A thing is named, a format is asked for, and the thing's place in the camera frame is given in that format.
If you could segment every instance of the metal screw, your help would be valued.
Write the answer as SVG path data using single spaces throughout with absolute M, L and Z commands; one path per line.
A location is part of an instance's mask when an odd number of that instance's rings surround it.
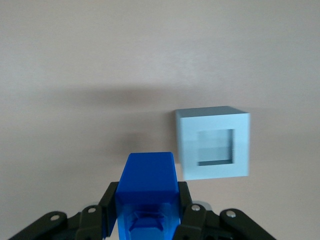
M 234 211 L 228 210 L 225 213 L 229 218 L 235 218 L 237 215 Z
M 50 220 L 51 220 L 51 221 L 55 221 L 55 220 L 58 220 L 59 218 L 60 218 L 59 215 L 53 215 L 53 216 L 50 218 Z
M 91 208 L 88 209 L 88 213 L 89 213 L 89 214 L 92 214 L 92 213 L 94 213 L 95 211 L 96 211 L 96 208 L 95 208 L 95 207 L 91 207 Z
M 191 209 L 197 212 L 197 211 L 200 211 L 201 208 L 199 205 L 195 204 L 195 205 L 192 205 Z

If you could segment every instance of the square opening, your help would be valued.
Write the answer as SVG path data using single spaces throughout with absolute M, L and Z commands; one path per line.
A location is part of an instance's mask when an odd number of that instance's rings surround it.
M 233 163 L 233 129 L 199 131 L 198 166 Z

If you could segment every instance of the blue block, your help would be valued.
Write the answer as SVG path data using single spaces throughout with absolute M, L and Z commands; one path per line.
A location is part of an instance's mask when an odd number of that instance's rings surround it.
M 120 240 L 171 240 L 180 224 L 173 154 L 131 153 L 115 202 Z
M 248 176 L 250 114 L 230 106 L 175 111 L 185 180 Z

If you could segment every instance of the beige wall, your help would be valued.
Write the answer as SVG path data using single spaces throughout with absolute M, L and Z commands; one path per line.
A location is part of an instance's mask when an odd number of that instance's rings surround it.
M 0 0 L 0 239 L 99 201 L 130 152 L 178 160 L 173 110 L 224 105 L 251 113 L 250 176 L 193 199 L 319 239 L 319 55 L 318 0 Z

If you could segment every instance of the hollow cube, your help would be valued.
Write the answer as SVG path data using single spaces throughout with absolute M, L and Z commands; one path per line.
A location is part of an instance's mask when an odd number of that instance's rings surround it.
M 185 180 L 248 176 L 250 114 L 230 106 L 175 111 Z

